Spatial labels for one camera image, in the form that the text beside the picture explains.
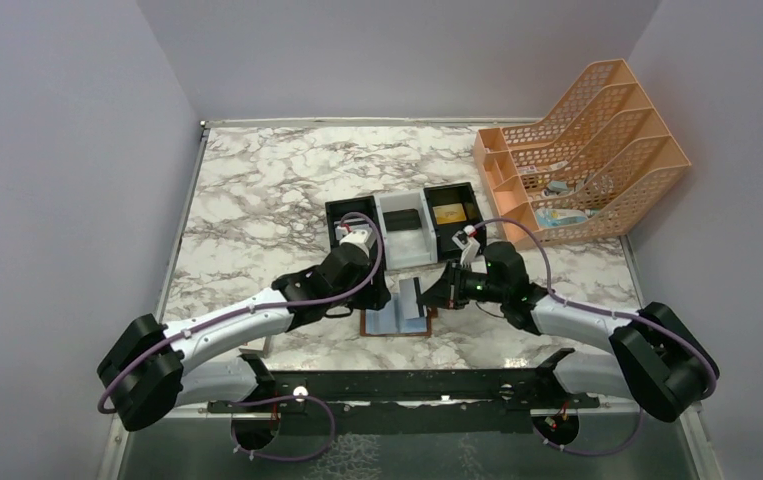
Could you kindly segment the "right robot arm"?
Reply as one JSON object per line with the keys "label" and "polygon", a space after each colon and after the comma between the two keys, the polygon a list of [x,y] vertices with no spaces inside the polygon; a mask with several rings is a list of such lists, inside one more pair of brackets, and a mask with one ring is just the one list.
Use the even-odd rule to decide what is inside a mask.
{"label": "right robot arm", "polygon": [[601,394],[632,399],[653,418],[673,422],[711,394],[718,368],[669,307],[652,302],[632,313],[559,300],[530,280],[508,242],[488,245],[484,263],[485,271],[478,272],[448,262],[419,301],[449,310],[495,303],[518,330],[594,347],[594,353],[566,355],[535,378],[542,404],[557,407],[573,394]]}

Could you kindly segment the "black and white card tray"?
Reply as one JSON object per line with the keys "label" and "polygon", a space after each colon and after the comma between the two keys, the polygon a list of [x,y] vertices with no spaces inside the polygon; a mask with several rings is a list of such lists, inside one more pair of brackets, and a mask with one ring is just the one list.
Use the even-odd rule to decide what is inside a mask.
{"label": "black and white card tray", "polygon": [[328,201],[325,216],[332,246],[342,238],[337,226],[350,212],[362,213],[378,226],[388,270],[460,258],[463,247],[455,236],[483,220],[469,182]]}

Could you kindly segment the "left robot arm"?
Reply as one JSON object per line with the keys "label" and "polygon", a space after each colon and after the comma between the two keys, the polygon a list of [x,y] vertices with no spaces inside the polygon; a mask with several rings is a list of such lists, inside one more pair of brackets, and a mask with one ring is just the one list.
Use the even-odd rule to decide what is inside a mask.
{"label": "left robot arm", "polygon": [[132,320],[97,367],[100,413],[115,414],[129,432],[177,406],[218,400],[229,390],[195,376],[207,361],[241,344],[321,320],[377,283],[386,249],[344,243],[318,264],[277,277],[251,297],[175,325],[151,313]]}

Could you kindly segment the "brown leather card holder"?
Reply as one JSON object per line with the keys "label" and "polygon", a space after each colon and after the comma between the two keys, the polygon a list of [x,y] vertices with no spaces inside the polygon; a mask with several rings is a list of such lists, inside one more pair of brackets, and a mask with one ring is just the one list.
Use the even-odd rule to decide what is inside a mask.
{"label": "brown leather card holder", "polygon": [[361,312],[360,335],[364,337],[430,336],[436,309],[426,308],[417,300],[402,300],[394,294],[382,310]]}

